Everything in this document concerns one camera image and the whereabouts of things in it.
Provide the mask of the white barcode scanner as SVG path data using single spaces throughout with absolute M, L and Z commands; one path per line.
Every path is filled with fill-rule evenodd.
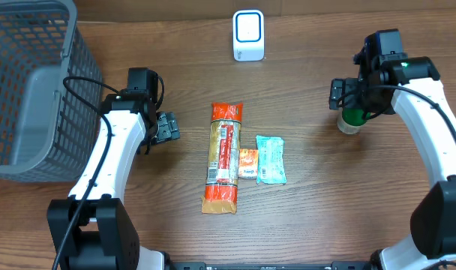
M 260 10 L 239 10 L 232 16 L 233 57 L 256 62 L 265 56 L 264 15 Z

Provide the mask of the teal wet wipes pack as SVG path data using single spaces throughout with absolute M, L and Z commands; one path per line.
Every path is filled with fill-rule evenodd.
M 258 176 L 256 183 L 285 185 L 284 140 L 276 136 L 256 136 L 258 150 Z

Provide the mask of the orange tissue pack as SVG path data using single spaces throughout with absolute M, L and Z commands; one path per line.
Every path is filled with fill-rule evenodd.
M 256 179 L 258 176 L 259 154 L 256 149 L 241 148 L 238 160 L 238 177 Z

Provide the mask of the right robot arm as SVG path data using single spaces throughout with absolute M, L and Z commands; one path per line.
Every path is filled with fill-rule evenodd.
M 357 134 L 368 121 L 397 114 L 427 170 L 430 190 L 410 218 L 410 234 L 375 251 L 363 269 L 446 269 L 456 266 L 456 118 L 440 73 L 427 56 L 410 58 L 397 29 L 364 39 L 353 61 L 356 78 L 333 79 L 328 106 L 338 129 Z

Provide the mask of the grey plastic shopping basket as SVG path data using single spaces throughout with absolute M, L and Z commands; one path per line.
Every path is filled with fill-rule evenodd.
M 78 179 L 95 144 L 101 79 L 72 1 L 0 1 L 0 178 Z

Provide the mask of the green lid jar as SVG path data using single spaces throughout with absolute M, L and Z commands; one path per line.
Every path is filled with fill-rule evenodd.
M 342 109 L 337 117 L 337 127 L 344 134 L 357 134 L 370 115 L 363 109 Z

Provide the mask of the red orange snack bag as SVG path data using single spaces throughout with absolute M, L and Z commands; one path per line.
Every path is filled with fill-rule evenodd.
M 203 214 L 235 214 L 239 184 L 242 103 L 213 103 Z

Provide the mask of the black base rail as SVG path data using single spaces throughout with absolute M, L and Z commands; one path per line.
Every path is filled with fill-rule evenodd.
M 169 270 L 368 270 L 363 261 L 334 261 L 324 264 L 207 264 L 205 262 L 172 262 Z

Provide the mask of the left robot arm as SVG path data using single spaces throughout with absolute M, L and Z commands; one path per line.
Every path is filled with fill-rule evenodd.
M 132 67 L 127 86 L 113 89 L 95 106 L 69 86 L 67 92 L 100 116 L 96 143 L 88 163 L 66 199 L 54 199 L 47 220 L 55 246 L 54 269 L 167 270 L 174 265 L 162 251 L 140 244 L 124 207 L 125 188 L 141 148 L 177 140 L 173 112 L 160 110 L 164 81 L 147 67 Z

